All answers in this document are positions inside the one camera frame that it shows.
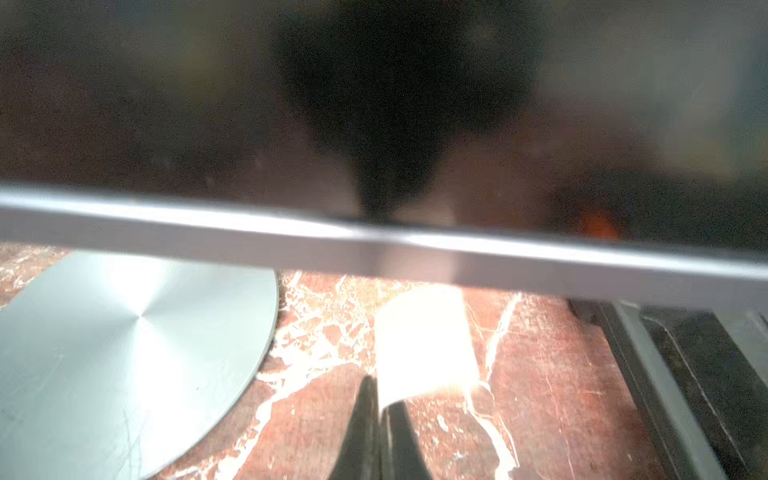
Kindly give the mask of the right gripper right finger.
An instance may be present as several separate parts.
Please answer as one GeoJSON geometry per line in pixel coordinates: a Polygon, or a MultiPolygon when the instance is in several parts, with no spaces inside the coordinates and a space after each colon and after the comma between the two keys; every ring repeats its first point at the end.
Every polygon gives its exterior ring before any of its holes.
{"type": "Polygon", "coordinates": [[[380,420],[380,475],[385,480],[432,480],[404,401],[387,406],[380,420]]]}

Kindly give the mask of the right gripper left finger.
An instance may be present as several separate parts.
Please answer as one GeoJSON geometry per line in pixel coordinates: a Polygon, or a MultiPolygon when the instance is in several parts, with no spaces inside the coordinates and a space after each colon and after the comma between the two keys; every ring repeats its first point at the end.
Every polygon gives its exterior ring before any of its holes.
{"type": "Polygon", "coordinates": [[[335,464],[328,480],[375,480],[380,475],[378,393],[376,379],[365,376],[335,464]]]}

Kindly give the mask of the pink strip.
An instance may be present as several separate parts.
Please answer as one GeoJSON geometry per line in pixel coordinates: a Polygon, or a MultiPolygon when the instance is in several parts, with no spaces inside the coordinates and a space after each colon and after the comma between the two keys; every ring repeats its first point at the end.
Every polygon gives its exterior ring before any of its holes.
{"type": "Polygon", "coordinates": [[[479,381],[462,291],[426,285],[387,302],[375,316],[378,404],[463,393],[479,381]]]}

